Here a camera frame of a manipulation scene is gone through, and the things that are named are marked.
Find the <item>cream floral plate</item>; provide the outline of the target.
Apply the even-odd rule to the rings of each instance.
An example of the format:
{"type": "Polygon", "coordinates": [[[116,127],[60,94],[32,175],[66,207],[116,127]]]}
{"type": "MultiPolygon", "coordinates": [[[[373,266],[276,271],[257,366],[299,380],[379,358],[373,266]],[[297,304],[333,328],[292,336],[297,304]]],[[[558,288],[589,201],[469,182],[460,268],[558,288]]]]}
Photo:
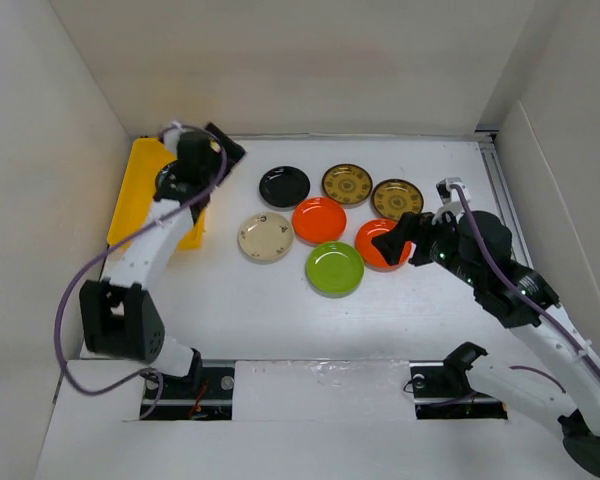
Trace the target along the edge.
{"type": "Polygon", "coordinates": [[[245,219],[238,230],[241,251],[250,259],[268,263],[285,256],[293,244],[295,232],[283,215],[266,211],[245,219]]]}

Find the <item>blue white patterned plate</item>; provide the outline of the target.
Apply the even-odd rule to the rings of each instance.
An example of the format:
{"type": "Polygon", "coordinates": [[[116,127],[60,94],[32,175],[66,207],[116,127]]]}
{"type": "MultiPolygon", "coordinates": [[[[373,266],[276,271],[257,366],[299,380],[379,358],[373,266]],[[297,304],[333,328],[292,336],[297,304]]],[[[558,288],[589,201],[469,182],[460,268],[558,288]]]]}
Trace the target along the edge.
{"type": "Polygon", "coordinates": [[[154,199],[158,201],[168,192],[177,188],[177,176],[175,174],[176,162],[173,161],[162,167],[157,173],[154,185],[154,199]]]}

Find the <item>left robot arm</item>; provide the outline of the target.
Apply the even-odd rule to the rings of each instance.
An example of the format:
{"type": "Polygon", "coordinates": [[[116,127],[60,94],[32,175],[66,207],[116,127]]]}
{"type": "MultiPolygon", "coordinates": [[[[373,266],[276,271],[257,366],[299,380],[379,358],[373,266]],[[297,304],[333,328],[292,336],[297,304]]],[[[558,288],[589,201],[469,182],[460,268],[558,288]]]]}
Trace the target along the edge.
{"type": "Polygon", "coordinates": [[[201,355],[167,335],[150,290],[246,151],[212,122],[173,123],[158,140],[175,159],[159,176],[144,225],[101,280],[83,284],[79,304],[88,351],[153,368],[188,397],[202,387],[201,355]]]}

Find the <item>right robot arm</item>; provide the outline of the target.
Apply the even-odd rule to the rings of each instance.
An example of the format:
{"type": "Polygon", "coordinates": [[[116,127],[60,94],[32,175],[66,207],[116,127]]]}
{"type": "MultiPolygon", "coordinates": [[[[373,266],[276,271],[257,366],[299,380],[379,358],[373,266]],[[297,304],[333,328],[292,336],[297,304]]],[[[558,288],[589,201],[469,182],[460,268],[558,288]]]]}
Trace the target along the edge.
{"type": "Polygon", "coordinates": [[[406,213],[372,240],[390,265],[408,243],[415,247],[412,266],[435,263],[471,287],[475,302],[526,345],[563,390],[517,376],[471,342],[443,359],[445,387],[513,407],[555,434],[572,460],[600,478],[600,358],[569,320],[556,318],[560,300],[546,280],[513,259],[510,230],[484,211],[406,213]]]}

